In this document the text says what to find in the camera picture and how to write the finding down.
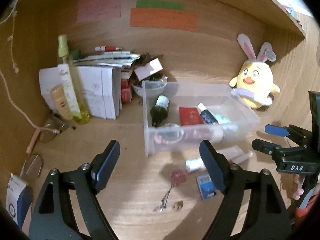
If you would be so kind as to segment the person right hand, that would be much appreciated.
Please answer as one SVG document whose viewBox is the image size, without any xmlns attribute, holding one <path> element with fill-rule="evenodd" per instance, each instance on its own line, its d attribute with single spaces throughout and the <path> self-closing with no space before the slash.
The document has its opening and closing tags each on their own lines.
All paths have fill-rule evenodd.
<svg viewBox="0 0 320 240">
<path fill-rule="evenodd" d="M 302 175 L 297 175 L 297 174 L 296 174 L 296 175 L 294 176 L 293 182 L 294 182 L 295 184 L 297 184 L 297 189 L 296 189 L 296 191 L 293 193 L 293 196 L 292 196 L 294 200 L 299 200 L 300 197 L 303 195 L 304 190 L 302 189 L 302 185 L 303 185 L 304 180 L 305 180 L 305 177 L 302 176 Z M 319 194 L 319 179 L 318 179 L 317 185 L 316 185 L 316 187 L 315 187 L 315 189 L 314 189 L 314 191 L 313 191 L 313 196 L 315 196 L 315 195 L 317 195 L 317 194 Z"/>
</svg>

